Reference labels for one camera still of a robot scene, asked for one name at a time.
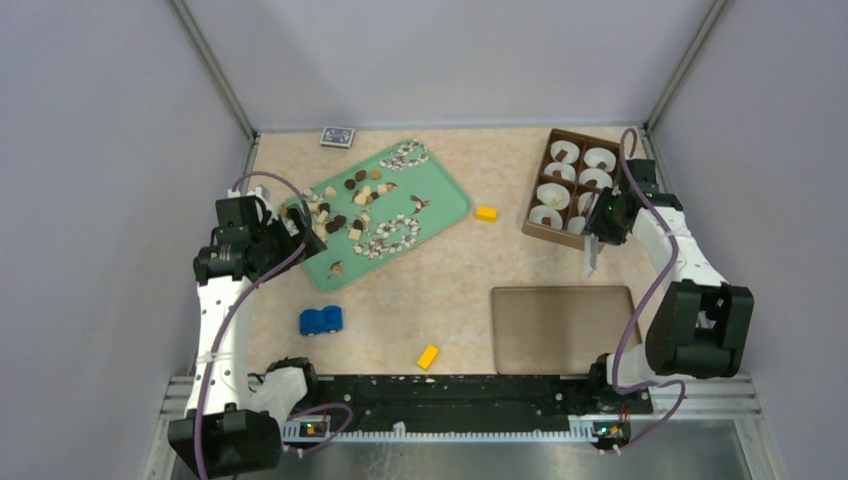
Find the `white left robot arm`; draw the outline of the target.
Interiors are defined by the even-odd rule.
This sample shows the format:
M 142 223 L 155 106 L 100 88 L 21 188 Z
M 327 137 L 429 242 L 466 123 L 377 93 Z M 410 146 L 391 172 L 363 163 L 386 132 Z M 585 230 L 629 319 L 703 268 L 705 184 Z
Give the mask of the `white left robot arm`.
M 215 203 L 217 226 L 193 260 L 200 329 L 195 373 L 182 418 L 168 443 L 200 479 L 236 477 L 276 467 L 289 414 L 319 404 L 320 386 L 305 359 L 249 386 L 252 295 L 262 284 L 325 250 L 304 199 L 279 216 L 261 188 L 231 191 Z

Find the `tan box lid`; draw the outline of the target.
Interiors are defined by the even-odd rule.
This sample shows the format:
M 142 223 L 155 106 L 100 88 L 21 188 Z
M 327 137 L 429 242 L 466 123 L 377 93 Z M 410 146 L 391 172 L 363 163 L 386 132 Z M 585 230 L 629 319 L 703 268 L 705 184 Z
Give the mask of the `tan box lid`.
M 623 285 L 495 287 L 490 307 L 502 375 L 586 375 L 614 353 L 634 310 Z

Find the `brown chocolate box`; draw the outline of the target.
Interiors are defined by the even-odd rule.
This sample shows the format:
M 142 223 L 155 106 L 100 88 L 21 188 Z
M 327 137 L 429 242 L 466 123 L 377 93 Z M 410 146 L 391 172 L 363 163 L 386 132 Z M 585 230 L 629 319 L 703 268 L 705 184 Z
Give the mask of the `brown chocolate box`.
M 619 145 L 563 129 L 548 134 L 534 177 L 521 231 L 576 250 L 586 246 L 583 230 L 603 189 L 623 177 Z

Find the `metal tweezers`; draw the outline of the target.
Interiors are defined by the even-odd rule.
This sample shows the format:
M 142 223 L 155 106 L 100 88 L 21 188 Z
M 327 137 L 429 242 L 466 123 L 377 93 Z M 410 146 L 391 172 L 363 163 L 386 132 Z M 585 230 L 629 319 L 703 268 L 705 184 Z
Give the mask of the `metal tweezers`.
M 588 232 L 589 220 L 592 215 L 587 218 L 587 226 L 584 230 L 584 269 L 583 274 L 586 278 L 590 278 L 597 270 L 597 258 L 600 249 L 600 242 L 596 235 Z

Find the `green plastic tray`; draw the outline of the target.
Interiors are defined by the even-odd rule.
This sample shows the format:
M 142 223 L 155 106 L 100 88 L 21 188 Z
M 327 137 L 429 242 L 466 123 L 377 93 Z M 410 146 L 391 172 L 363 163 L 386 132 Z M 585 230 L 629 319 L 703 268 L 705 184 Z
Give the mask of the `green plastic tray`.
M 431 149 L 400 140 L 303 192 L 325 251 L 303 264 L 322 292 L 343 289 L 453 226 L 471 199 Z

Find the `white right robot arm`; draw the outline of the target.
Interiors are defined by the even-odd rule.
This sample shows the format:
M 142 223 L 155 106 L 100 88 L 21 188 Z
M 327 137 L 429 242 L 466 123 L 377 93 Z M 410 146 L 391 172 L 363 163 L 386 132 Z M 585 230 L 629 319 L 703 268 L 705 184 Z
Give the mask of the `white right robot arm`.
M 657 275 L 615 352 L 593 366 L 601 375 L 586 397 L 600 412 L 649 386 L 736 376 L 754 307 L 752 292 L 706 259 L 678 198 L 660 191 L 654 161 L 626 160 L 621 174 L 598 195 L 583 232 L 602 245 L 637 240 Z

